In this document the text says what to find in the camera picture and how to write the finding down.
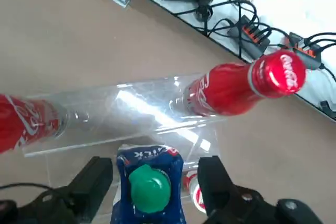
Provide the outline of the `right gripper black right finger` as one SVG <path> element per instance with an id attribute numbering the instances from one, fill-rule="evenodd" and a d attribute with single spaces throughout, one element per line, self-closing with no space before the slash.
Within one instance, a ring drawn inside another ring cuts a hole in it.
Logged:
<path id="1" fill-rule="evenodd" d="M 199 159 L 197 178 L 205 223 L 322 223 L 300 200 L 284 198 L 271 205 L 259 192 L 235 185 L 218 156 Z"/>

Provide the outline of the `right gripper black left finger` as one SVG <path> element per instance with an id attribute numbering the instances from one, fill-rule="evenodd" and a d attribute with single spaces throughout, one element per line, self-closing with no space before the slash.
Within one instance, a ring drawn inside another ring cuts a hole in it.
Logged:
<path id="1" fill-rule="evenodd" d="M 45 190 L 21 207 L 13 200 L 1 200 L 1 223 L 92 223 L 112 181 L 112 160 L 94 156 L 67 186 L 52 188 L 38 183 L 1 186 L 1 190 L 15 187 Z"/>

